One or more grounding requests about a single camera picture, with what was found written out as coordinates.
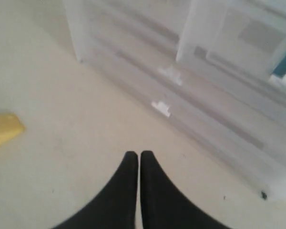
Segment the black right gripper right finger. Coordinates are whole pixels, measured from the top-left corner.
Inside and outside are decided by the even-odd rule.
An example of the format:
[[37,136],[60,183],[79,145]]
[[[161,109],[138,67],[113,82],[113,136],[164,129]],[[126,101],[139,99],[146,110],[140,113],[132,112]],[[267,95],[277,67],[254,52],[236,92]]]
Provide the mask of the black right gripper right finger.
[[140,161],[140,203],[145,229],[226,229],[193,204],[169,179],[152,151]]

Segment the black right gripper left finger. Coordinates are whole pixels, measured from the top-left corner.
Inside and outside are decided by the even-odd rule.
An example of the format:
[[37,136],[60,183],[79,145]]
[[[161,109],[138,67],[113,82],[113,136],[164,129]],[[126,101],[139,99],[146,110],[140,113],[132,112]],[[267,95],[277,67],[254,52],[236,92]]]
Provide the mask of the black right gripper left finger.
[[114,175],[80,211],[56,229],[134,229],[138,155],[127,151]]

